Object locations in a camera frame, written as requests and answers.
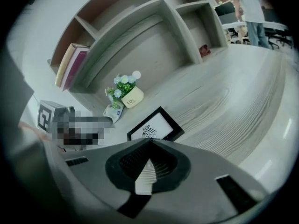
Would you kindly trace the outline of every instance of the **pink book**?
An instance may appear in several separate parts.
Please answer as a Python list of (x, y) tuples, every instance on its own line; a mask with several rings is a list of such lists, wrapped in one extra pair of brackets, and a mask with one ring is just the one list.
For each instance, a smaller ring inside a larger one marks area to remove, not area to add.
[(87, 55), (89, 48), (77, 47), (71, 56), (70, 62), (64, 73), (64, 77), (61, 82), (61, 88), (67, 90), (71, 87), (73, 78), (79, 70), (84, 58)]

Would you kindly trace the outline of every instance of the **framed picture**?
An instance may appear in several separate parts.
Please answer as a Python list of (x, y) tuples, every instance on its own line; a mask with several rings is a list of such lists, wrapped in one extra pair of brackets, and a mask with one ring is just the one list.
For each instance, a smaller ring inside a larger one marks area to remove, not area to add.
[(140, 138), (154, 138), (175, 141), (185, 132), (172, 117), (159, 107), (128, 134), (128, 141)]

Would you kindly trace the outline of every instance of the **white table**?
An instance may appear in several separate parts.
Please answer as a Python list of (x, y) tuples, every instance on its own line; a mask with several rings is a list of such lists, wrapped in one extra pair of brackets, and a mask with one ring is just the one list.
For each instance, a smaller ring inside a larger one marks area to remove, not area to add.
[[(246, 26), (246, 22), (236, 21), (236, 22), (227, 23), (227, 24), (222, 25), (223, 29), (236, 28), (238, 26)], [(281, 30), (281, 31), (288, 30), (288, 27), (286, 25), (277, 23), (277, 22), (271, 22), (271, 21), (265, 21), (263, 23), (263, 26), (265, 28), (271, 28), (271, 29), (276, 29), (276, 30)]]

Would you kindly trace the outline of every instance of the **flower pot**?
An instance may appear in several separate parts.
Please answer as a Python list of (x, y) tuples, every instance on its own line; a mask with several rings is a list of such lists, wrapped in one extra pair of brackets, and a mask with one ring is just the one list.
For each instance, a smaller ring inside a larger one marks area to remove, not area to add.
[(139, 104), (144, 97), (144, 93), (137, 86), (135, 86), (126, 96), (121, 98), (121, 101), (127, 108), (133, 108), (135, 105)]

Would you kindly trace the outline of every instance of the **vent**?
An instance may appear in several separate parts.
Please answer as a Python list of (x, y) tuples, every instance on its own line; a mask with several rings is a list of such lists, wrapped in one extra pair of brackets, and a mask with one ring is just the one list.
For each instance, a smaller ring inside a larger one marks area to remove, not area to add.
[(68, 166), (74, 166), (74, 165), (84, 163), (84, 162), (87, 162), (87, 161), (88, 161), (88, 159), (86, 157), (79, 157), (79, 158), (76, 158), (76, 159), (66, 160), (65, 162)]
[(248, 195), (229, 175), (216, 178), (216, 181), (230, 199), (239, 214), (249, 210), (257, 202)]

